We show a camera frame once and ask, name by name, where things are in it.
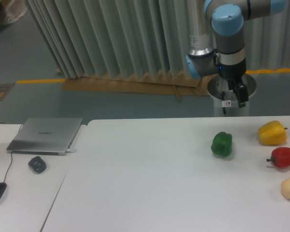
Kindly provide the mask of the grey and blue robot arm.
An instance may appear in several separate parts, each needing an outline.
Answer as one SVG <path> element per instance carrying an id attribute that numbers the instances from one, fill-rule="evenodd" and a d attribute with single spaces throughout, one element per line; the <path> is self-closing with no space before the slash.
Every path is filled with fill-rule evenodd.
<path id="1" fill-rule="evenodd" d="M 193 78 L 218 74 L 235 94 L 240 108 L 249 101 L 246 73 L 244 22 L 282 12 L 284 0 L 205 0 L 198 45 L 186 55 Z"/>

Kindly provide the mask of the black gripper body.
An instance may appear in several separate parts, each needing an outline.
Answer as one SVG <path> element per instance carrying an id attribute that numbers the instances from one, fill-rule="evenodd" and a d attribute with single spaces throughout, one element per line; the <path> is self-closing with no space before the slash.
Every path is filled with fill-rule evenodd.
<path id="1" fill-rule="evenodd" d="M 218 73 L 226 80 L 238 79 L 242 77 L 247 70 L 246 59 L 234 65 L 226 65 L 221 62 L 218 63 Z"/>

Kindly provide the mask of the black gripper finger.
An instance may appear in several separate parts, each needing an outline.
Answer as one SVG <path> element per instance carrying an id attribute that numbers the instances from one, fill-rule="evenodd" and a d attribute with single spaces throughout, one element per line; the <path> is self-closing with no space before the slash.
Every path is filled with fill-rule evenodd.
<path id="1" fill-rule="evenodd" d="M 237 99 L 238 107 L 243 108 L 246 106 L 248 101 L 248 89 L 247 85 L 244 84 L 242 79 L 231 79 L 228 81 L 229 90 L 231 90 Z"/>

